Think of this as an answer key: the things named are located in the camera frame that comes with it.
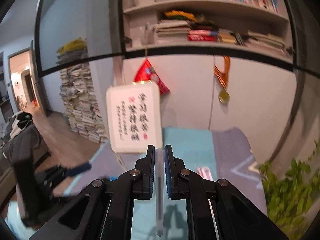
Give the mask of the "floral patterned pen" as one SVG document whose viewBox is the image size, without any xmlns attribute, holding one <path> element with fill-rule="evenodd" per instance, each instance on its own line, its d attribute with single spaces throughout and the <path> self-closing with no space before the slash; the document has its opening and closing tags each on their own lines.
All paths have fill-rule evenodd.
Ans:
<svg viewBox="0 0 320 240">
<path fill-rule="evenodd" d="M 213 181 L 213 176 L 211 174 L 209 167 L 207 166 L 197 167 L 196 170 L 197 170 L 197 173 L 201 176 L 201 178 Z"/>
</svg>

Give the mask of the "clear black gel pen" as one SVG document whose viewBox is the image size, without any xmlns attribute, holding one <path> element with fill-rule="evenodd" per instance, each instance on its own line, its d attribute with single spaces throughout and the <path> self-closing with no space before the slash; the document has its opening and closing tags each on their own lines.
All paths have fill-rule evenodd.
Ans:
<svg viewBox="0 0 320 240">
<path fill-rule="evenodd" d="M 162 237 L 163 226 L 163 191 L 164 191 L 164 151 L 155 149 L 155 190 L 156 190 L 156 228 L 157 236 Z"/>
</svg>

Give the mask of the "green potted plant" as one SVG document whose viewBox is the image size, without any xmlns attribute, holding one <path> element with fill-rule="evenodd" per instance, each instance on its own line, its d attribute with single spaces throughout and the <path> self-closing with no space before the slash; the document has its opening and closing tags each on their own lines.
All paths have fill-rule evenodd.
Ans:
<svg viewBox="0 0 320 240">
<path fill-rule="evenodd" d="M 279 179 L 271 171 L 269 161 L 259 166 L 262 175 L 267 216 L 289 239 L 301 239 L 311 222 L 308 212 L 319 199 L 319 141 L 306 161 L 291 159 L 284 177 Z"/>
</svg>

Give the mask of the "stack of papers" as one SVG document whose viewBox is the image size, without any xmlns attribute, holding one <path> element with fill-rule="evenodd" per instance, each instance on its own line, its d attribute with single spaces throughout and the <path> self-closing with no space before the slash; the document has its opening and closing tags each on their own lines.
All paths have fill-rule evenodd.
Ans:
<svg viewBox="0 0 320 240">
<path fill-rule="evenodd" d="M 60 70 L 60 96 L 71 131 L 103 144 L 106 128 L 95 94 L 89 63 L 79 63 Z"/>
</svg>

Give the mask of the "framed calligraphy sign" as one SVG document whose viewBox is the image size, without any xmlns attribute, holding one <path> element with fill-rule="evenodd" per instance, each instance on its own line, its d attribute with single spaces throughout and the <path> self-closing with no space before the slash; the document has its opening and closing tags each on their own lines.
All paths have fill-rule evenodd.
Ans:
<svg viewBox="0 0 320 240">
<path fill-rule="evenodd" d="M 106 91 L 110 145 L 116 153 L 145 153 L 163 147 L 160 92 L 152 81 L 118 85 Z"/>
</svg>

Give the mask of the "gold medal with ribbon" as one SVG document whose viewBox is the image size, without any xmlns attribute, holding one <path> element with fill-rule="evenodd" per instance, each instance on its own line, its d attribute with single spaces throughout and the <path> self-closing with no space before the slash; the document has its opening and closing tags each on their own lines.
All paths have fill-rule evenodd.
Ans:
<svg viewBox="0 0 320 240">
<path fill-rule="evenodd" d="M 227 105 L 230 101 L 230 95 L 227 92 L 229 83 L 229 71 L 231 67 L 231 59 L 228 56 L 224 56 L 224 71 L 222 72 L 214 66 L 214 75 L 221 86 L 221 91 L 219 93 L 219 102 L 223 105 Z"/>
</svg>

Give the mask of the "red hanging pouch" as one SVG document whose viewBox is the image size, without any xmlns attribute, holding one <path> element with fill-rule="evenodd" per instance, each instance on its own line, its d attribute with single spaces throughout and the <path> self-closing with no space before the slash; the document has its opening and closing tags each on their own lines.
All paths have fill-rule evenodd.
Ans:
<svg viewBox="0 0 320 240">
<path fill-rule="evenodd" d="M 156 73 L 152 64 L 148 59 L 145 59 L 141 64 L 139 70 L 137 70 L 134 82 L 140 81 L 152 81 L 159 86 L 159 91 L 161 95 L 170 93 L 168 87 L 164 84 L 161 78 Z"/>
</svg>

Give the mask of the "stacked books on shelf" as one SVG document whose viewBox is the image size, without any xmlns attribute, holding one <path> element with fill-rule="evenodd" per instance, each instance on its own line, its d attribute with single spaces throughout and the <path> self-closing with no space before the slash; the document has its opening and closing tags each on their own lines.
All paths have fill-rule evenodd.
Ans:
<svg viewBox="0 0 320 240">
<path fill-rule="evenodd" d="M 271 39 L 282 51 L 284 33 L 289 20 L 269 12 L 255 9 L 252 13 L 241 10 L 187 11 L 165 10 L 152 26 L 157 43 L 220 42 L 248 46 L 258 43 L 259 36 Z"/>
</svg>

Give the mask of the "grey bookshelf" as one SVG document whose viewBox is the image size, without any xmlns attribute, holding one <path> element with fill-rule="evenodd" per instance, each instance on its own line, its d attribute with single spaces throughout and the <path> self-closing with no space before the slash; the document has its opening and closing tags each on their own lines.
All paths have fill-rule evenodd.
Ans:
<svg viewBox="0 0 320 240">
<path fill-rule="evenodd" d="M 284 0 L 123 0 L 125 49 L 222 49 L 293 61 Z"/>
</svg>

